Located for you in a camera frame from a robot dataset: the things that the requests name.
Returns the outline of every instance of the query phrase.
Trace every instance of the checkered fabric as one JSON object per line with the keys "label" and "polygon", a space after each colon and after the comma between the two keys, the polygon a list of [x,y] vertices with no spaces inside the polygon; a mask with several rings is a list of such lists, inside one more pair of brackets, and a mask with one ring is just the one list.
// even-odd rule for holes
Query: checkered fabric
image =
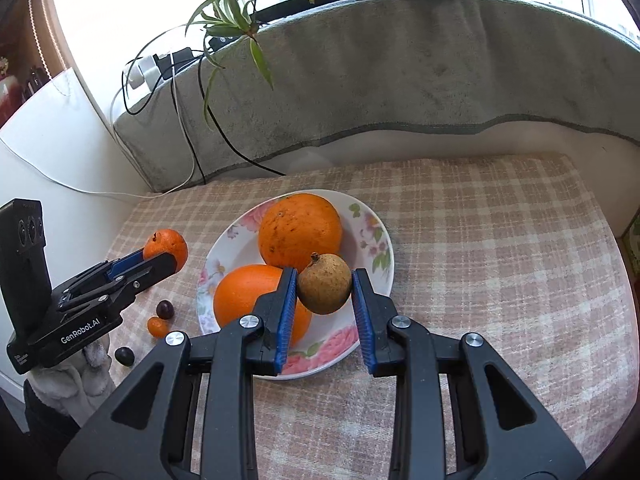
{"label": "checkered fabric", "polygon": [[[348,193],[385,223],[396,258],[392,298],[402,314],[433,333],[483,334],[587,463],[605,449],[636,401],[638,327],[614,237],[564,155],[383,162],[213,182],[142,202],[108,257],[142,247],[165,227],[184,235],[190,257],[123,312],[111,351],[129,346],[140,362],[154,345],[146,320],[165,298],[175,306],[173,327],[199,335],[196,282],[218,236],[263,200],[314,188]],[[119,383],[126,368],[114,362],[111,373]],[[359,351],[306,379],[256,380],[260,478],[386,478],[394,384],[372,379]],[[448,418],[446,433],[451,471]],[[195,469],[199,459],[197,436]]]}

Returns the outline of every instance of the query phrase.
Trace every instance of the dark purple grape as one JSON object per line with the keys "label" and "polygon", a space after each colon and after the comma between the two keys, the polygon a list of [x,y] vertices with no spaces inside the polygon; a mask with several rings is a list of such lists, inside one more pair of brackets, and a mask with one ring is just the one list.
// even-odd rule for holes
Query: dark purple grape
{"label": "dark purple grape", "polygon": [[169,300],[162,300],[156,307],[156,315],[160,319],[171,319],[174,316],[174,306]]}
{"label": "dark purple grape", "polygon": [[116,357],[116,361],[123,366],[133,366],[136,356],[133,350],[128,346],[121,346],[113,354]]}

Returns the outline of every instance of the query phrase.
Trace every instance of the gray cloth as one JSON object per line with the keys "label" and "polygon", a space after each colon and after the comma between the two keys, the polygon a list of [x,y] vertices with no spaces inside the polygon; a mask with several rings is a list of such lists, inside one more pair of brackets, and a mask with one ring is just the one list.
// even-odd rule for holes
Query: gray cloth
{"label": "gray cloth", "polygon": [[[258,35],[273,91],[247,46],[224,60],[210,105],[238,150],[265,160],[369,130],[474,134],[552,121],[640,144],[640,50],[619,34],[520,0],[367,0],[315,9]],[[210,73],[203,63],[203,83]],[[197,67],[177,78],[187,132],[212,176],[243,166],[204,121]],[[116,129],[154,190],[192,164],[170,89]],[[196,173],[192,182],[199,179]]]}
{"label": "gray cloth", "polygon": [[115,389],[108,351],[109,334],[105,334],[54,367],[34,368],[27,378],[44,404],[82,427]]}

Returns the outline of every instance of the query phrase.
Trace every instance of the floral plate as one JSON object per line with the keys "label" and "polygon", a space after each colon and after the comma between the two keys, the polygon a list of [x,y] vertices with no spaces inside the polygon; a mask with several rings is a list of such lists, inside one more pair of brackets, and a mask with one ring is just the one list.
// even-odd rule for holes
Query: floral plate
{"label": "floral plate", "polygon": [[[394,280],[394,250],[389,234],[380,218],[360,200],[328,189],[308,189],[294,193],[313,193],[327,199],[342,221],[340,256],[351,269],[365,268],[373,290],[388,296]],[[218,332],[213,314],[213,295],[227,273],[249,264],[263,264],[258,251],[258,230],[267,209],[278,200],[294,193],[262,202],[244,213],[220,235],[207,256],[196,294],[196,309],[203,334]],[[305,336],[289,348],[289,356],[278,377],[265,379],[297,379],[318,373],[344,359],[360,342],[353,316],[351,299],[328,316],[314,314]]]}

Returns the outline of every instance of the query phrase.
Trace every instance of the metal screw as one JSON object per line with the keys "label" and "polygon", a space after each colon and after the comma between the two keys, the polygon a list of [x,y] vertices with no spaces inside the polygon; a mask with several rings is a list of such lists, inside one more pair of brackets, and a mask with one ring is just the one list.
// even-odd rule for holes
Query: metal screw
{"label": "metal screw", "polygon": [[254,316],[253,314],[249,314],[248,316],[243,316],[240,318],[240,325],[244,328],[254,328],[258,326],[260,323],[260,318]]}
{"label": "metal screw", "polygon": [[169,346],[178,346],[184,341],[184,334],[182,332],[169,332],[164,340]]}
{"label": "metal screw", "polygon": [[465,335],[465,343],[469,346],[482,346],[482,343],[484,343],[484,339],[480,334],[470,332]]}
{"label": "metal screw", "polygon": [[408,328],[411,320],[407,316],[393,316],[391,324],[396,328]]}

